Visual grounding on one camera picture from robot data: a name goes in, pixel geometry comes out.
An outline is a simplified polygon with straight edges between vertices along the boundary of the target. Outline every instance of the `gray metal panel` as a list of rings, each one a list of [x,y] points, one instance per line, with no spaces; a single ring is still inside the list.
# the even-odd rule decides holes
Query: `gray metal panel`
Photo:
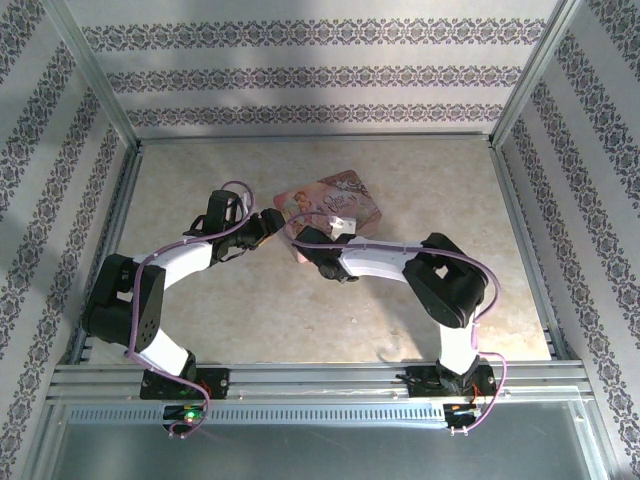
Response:
[[[156,425],[67,427],[55,478],[580,479],[588,468],[566,404],[503,405],[469,437],[415,428]]]

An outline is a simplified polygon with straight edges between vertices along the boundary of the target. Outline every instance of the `black bracket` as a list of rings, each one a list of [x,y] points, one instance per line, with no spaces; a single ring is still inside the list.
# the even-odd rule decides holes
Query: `black bracket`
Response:
[[[397,375],[407,385],[409,398],[473,397],[468,403],[445,403],[447,427],[464,428],[476,421],[477,397],[494,397],[496,380],[491,365],[477,364],[471,373],[456,375],[441,365],[407,367],[404,375]]]
[[[198,368],[194,383],[204,388],[211,400],[224,400],[229,391],[229,369]],[[145,370],[140,386],[140,398],[142,400],[202,401],[202,393]]]
[[[442,369],[437,365],[413,366],[405,369],[405,375],[397,375],[407,385],[410,398],[476,396],[475,388],[481,396],[492,397],[496,393],[496,381],[491,365],[479,364],[464,386],[451,390],[451,383],[442,381]]]

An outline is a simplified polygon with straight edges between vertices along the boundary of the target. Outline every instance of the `damask wallpaper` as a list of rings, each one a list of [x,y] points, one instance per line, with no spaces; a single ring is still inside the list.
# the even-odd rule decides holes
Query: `damask wallpaper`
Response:
[[[638,39],[637,2],[585,2],[502,148],[556,317],[629,478],[640,477]]]
[[[71,0],[142,138],[489,133],[555,0]]]
[[[37,1],[0,1],[0,479],[19,478],[124,146]]]

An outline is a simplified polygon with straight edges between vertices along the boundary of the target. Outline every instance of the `pink card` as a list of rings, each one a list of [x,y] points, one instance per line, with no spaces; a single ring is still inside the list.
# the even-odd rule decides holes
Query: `pink card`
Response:
[[[382,213],[369,191],[353,170],[323,178],[304,187],[281,193],[273,198],[273,204],[285,218],[300,212],[324,212],[356,220],[356,234],[371,237],[378,230]],[[305,226],[313,225],[326,234],[331,233],[327,217],[309,216],[295,221],[288,233],[298,235]]]

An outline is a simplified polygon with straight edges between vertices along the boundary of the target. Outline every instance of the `bracket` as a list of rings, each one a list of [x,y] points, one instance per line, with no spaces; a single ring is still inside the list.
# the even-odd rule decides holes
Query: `bracket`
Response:
[[[228,368],[198,368],[194,383],[208,388],[211,400],[224,400],[229,391]],[[171,380],[145,370],[140,386],[140,398],[142,400],[202,400],[200,392],[186,389]]]

